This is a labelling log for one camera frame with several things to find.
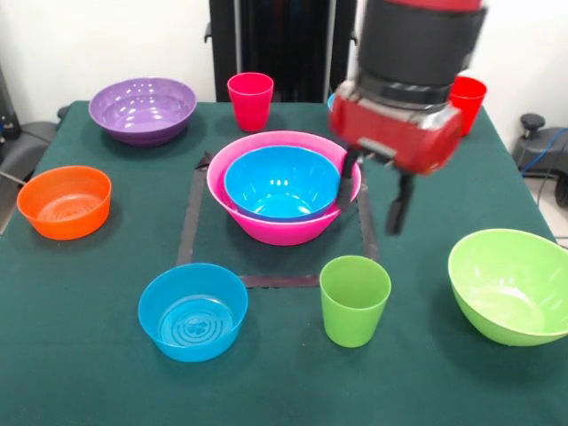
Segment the bowl rim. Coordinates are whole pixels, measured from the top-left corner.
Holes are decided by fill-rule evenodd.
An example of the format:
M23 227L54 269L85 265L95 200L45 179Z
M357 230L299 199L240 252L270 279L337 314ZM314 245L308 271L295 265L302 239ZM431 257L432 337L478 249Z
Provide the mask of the bowl rim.
M454 292L477 315L479 315L483 319L495 324L496 326L499 326L499 327L504 328L506 330L512 331L514 333L518 333L520 335L529 336L529 337L556 337L556 336L560 336L560 335L568 335L568 327L566 327L564 329L564 331L542 333L542 332L527 332L525 330L521 330L521 329L516 328L516 327L506 326L498 320L489 318L487 315L484 315L482 312L479 312L477 309L475 309L473 306L471 306L471 304L468 302L468 299L466 297L464 297L463 293L454 284L454 276L452 274L451 264L452 264L452 258L454 256L454 253L455 253L456 249L458 248L458 246L460 246L464 241L468 240L469 238L473 238L473 237L475 237L479 234L483 234L483 233L516 233L516 234L521 234L521 235L524 235L524 236L527 236L527 237L534 238L535 240L542 241L542 242L544 242L544 243L546 243L550 246L553 246L554 249L559 250L561 253L563 253L565 256L568 257L568 252L566 252L562 247L558 246L558 244L556 244L555 242L553 242L553 241L551 241L547 238L541 237L540 235L536 235L534 233L529 233L527 231L521 231L521 230L518 230L518 229L509 229L509 228L487 228L487 229L475 231L473 233L469 233L468 235L465 235L464 237L462 237L458 242L456 242L454 244L454 246L452 247L452 250L450 251L450 256L448 257L448 260L447 260L447 269L448 269L448 274L450 276L450 282L452 284L452 289L454 290Z
M256 215L256 213L254 211L251 211L249 208L244 207L240 202L237 202L232 196L231 193L228 191L227 189L227 176L229 175L229 171L235 166L235 164L242 160L244 157L247 157L251 154L257 153L259 151L265 151L265 150L271 150L271 149L281 149L281 148L288 148L288 149L294 149L294 150L299 150L299 151L303 151L306 153L310 153L313 155L316 155L317 157L319 157L324 163L327 164L327 166L331 167L331 169L335 172L336 177L337 177L337 184L339 184L339 180L341 178L340 174L339 174L339 170L337 169L337 167L323 154L320 154L312 149L309 148L304 148L302 146L293 146L293 145L272 145L272 146L261 146L259 148L255 148L251 151L248 151L247 153L239 156L238 158L236 158L227 168L227 171L225 172L225 176L223 177L223 185L225 187L225 192L227 193L228 197L231 199L231 201L240 209L248 212L249 214L254 214ZM282 221L294 221L294 222L301 222L302 221L302 217L306 217L306 216L312 216L312 215L317 215L318 213L324 213L327 209L329 209L329 207L335 202L335 197L332 198L330 201L327 201L320 209L316 209L308 214L304 214L304 215L300 215L300 216L286 216L286 217L271 217L271 216L262 216L262 215L256 215L256 217L260 218L262 217L263 219L261 220L268 220L270 222L272 221L278 221L278 222L282 222Z
M22 196L23 193L27 192L27 191L31 191L31 189L29 189L30 184L33 184L37 179L42 179L45 178L45 176L50 175L52 173L59 173L61 171L64 170L91 170L96 172L100 177L103 178L103 180L105 180L105 182L108 183L108 192L105 195L105 198L103 198L101 200L101 202L99 204L97 204L97 206L85 213L83 213L82 215L78 215L75 217L71 217L71 218L66 218L66 219L62 219L62 220L45 220L45 219L40 219L38 217L34 217L29 215L20 205L20 197ZM16 198L16 206L18 207L18 211L21 213L21 215L23 217L25 217L28 221L34 221L38 224L65 224L65 223L70 223L70 222L74 222L77 219L81 219L82 217L86 217L88 216L90 213L92 213L94 210L98 209L100 206L106 204L109 202L109 199L111 197L111 194L113 192L113 182L112 180L110 180L110 177L108 177L108 175L100 169L91 167L91 166L82 166L82 165L73 165L73 166L61 166L61 167L56 167L53 169L49 169L49 170L45 170L42 171L41 173L39 173L38 175L33 176L29 182L27 182L18 192L18 197Z
M218 270L221 270L223 272L227 272L228 274L230 274L234 278L236 278L237 281L240 284L242 284L243 293L245 295L244 310L243 310L242 316L239 318L239 320L236 323L233 324L233 327L231 327L231 330L228 333L225 333L225 335L234 333L236 330L238 330L239 327L242 325L242 321L244 321L245 317L247 316L247 312L249 311L249 300L248 300L249 299L249 292L248 292L247 286L245 285L242 278L239 277L236 273L234 273L233 271L231 271L227 268L224 268L223 266L219 266L218 264L208 264L208 263L202 263L202 262L190 263L190 264L180 264L178 266L174 266L173 268L169 268L167 271L162 272L160 275L158 275L153 280L151 280L150 283L144 288L144 291L142 292L142 294L140 295L140 298L138 299L138 308L137 308L138 324L142 327L142 329L148 335L148 337L150 337L153 341L158 342L159 344L162 344L164 346L169 346L171 348L179 348L179 349L195 349L196 347L199 347L199 346L208 346L208 345L211 344L211 342L197 343L197 344L193 344L192 346L188 347L188 346L182 346L181 344L166 343L162 339L154 338L154 335L152 333L150 333L150 331L147 330L146 327L144 327L144 322L142 321L141 316L140 316L140 304L142 302L142 298L144 297L144 295L146 294L146 291L148 291L148 289L150 287L152 287L158 280L163 278L165 275L168 275L172 271L175 271L177 269L191 269L194 266L207 266L210 269L218 269Z
M272 134L272 133L294 133L294 134L303 134L303 135L309 135L312 138L317 138L320 140L325 141L326 143L329 144L334 144L337 145L335 142L323 138L322 136L319 135L315 135L313 133L308 133L305 131L299 131L299 130L271 130L271 131L263 131L261 133L255 133L253 135L247 135L244 136L242 138L238 138L236 140L234 140L233 142L231 142L230 144L224 146L221 150L219 150L219 152L217 152L215 154L215 156L213 157L213 159L211 160L211 162L209 163L209 168L207 170L207 187L209 189L209 192L211 193L211 195L213 196L213 198L215 199L216 202L218 202L221 207L223 207L223 209L225 209L230 215L235 215L237 216L239 219L243 219L246 220L250 223L254 223L256 225L270 225L270 226L274 226L274 227L290 227L290 226L299 226L299 225L313 225L318 223L319 221L323 221L323 220L327 220L330 219L332 217L338 217L341 214L341 210L340 209L333 209L331 211L329 211L328 213L324 214L323 216L319 216L319 217L315 217L313 219L309 219L309 220L304 220L304 221L296 221L296 222L274 222L274 221L270 221L270 220L262 220L262 219L257 219L255 217L250 217L247 215L243 215L242 213L240 213L237 209L232 208L231 206L229 206L228 204L224 203L223 201L221 201L219 199L219 197L217 196L216 192L213 190L212 185L211 185L211 181L210 181L210 174L209 171L211 169L211 165L214 164L216 162L216 158L218 158L217 156L219 154L221 154L222 152L224 152L225 150L229 150L232 144L236 144L237 142L242 143L242 141L247 141L250 138L258 138L259 135L267 135L267 134ZM353 195L351 195L351 201L355 200L357 198L357 195L360 192L360 189L363 185L363 176L361 174L361 169L359 167L359 165L356 163L353 167L357 167L357 171L360 175L360 180L359 180L359 187L357 188L357 192L355 193L355 196L353 197Z
M150 131L127 131L127 130L118 130L118 129L114 129L112 127L108 127L105 124L103 124L100 120L98 120L95 116L95 114L92 112L92 108L93 108L93 102L95 101L95 99L103 92L106 91L107 89L110 89L112 87L118 86L119 84L124 84L124 83L130 83L130 82L135 82L135 81L148 81L148 80L161 80L163 82L170 82L170 83L175 83L175 84L179 84L181 86L184 86L186 89L188 89L192 94L193 97L195 98L195 102L193 103L192 106L190 106L189 108L189 112L184 115L184 118L182 118L181 120L179 120L178 122L175 122L173 124L171 124L168 127L164 127L162 129L158 129L158 130L150 130ZM128 135L137 135L137 134L145 134L145 135L152 135L154 133L157 132L162 132L165 130L169 130L172 129L176 126L178 126L180 123L185 122L189 119L189 117L193 114L193 112L195 111L195 108L197 107L197 95L195 94L195 91L189 87L187 84L180 82L179 80L175 80L173 78L168 78L168 77L135 77L135 78L128 78L126 80L121 80L120 82L116 82L116 83L112 83L109 84L108 86L102 88L101 90L99 90L95 96L93 96L91 98L91 100L89 101L89 116L91 117L91 119L102 129L109 131L109 132L113 132L113 133L120 133L120 134L128 134Z

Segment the green tablecloth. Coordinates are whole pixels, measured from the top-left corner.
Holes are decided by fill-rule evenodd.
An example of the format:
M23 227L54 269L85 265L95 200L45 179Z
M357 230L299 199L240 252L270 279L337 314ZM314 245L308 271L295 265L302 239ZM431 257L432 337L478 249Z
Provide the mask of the green tablecloth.
M326 114L323 105L275 104L269 127L329 137ZM447 255L463 235L502 226L551 236L485 112L450 164L417 182L399 238L382 232L396 176L367 166L380 261L393 282L370 344L346 350L326 338L316 288L254 289L226 354L189 365L162 356L138 325L138 297L176 262L203 151L240 135L229 105L199 104L177 141L139 150L105 136L86 103L72 105L40 170L101 168L113 180L112 212L92 236L61 243L17 214L0 240L1 425L568 422L568 340L525 349L491 343L450 289ZM194 260L268 273L243 254L267 250L278 256L270 271L314 272L332 256L361 251L356 214L322 235L325 244L267 248L204 195Z

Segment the green cup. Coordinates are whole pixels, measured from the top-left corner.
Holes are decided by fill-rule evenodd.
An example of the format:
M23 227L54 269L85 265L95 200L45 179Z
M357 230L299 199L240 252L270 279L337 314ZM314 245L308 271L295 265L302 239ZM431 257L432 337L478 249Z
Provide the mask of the green cup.
M371 340L391 294L383 267L367 257L338 257L321 270L319 285L327 336L346 348Z

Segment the plastic bowl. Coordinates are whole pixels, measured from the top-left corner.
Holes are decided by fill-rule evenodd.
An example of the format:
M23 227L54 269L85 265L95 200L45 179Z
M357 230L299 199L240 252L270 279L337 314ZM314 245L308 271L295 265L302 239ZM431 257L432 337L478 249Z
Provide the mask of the plastic bowl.
M153 280L138 303L140 326L168 357L215 358L233 344L249 307L239 277L214 264L184 264Z
M334 100L335 100L335 94L332 93L329 98L327 98L327 109L329 111L333 111L334 110Z
M341 210L335 205L323 216L302 222L271 222L240 213L225 190L225 173L240 156L264 146L300 146L324 155L338 169L343 164L346 151L331 140L301 131L277 130L257 133L235 140L227 145L211 161L207 171L207 186L221 206L252 238L273 246L295 246L313 240L339 216ZM354 200L361 188L359 166L353 166Z
M167 78L135 78L106 87L89 104L93 121L132 146L158 146L181 132L197 105L189 86Z
M41 235L74 240L107 220L112 184L100 170L66 166L31 179L18 194L18 210Z
M334 164L298 146L257 149L235 160L225 174L225 190L238 211L276 222L323 215L338 186Z
M534 346L568 335L568 252L554 242L479 231L454 246L448 269L458 305L489 339Z

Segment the orange bowl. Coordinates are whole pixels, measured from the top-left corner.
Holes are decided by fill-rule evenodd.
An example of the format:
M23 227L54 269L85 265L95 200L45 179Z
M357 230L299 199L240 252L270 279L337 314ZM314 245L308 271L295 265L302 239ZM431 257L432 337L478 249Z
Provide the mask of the orange bowl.
M97 231L110 210L110 178L87 166L48 170L18 194L18 210L41 235L74 240Z

